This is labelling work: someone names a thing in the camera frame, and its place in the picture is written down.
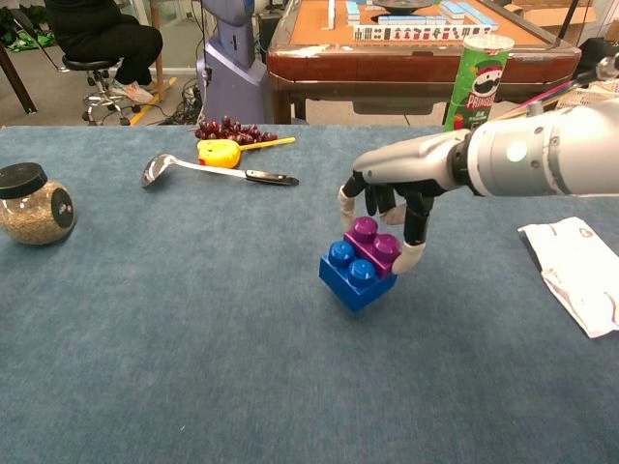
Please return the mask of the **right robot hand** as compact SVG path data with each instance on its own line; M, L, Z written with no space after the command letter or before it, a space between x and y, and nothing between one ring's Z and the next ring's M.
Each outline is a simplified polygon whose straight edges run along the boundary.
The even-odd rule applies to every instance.
M365 152L339 187L345 230L353 225L355 198L361 193L370 203L371 215L378 213L384 223L404 226L400 255L392 265L395 275L412 270L421 260L434 198L459 187L449 154L469 134L469 130L440 132Z

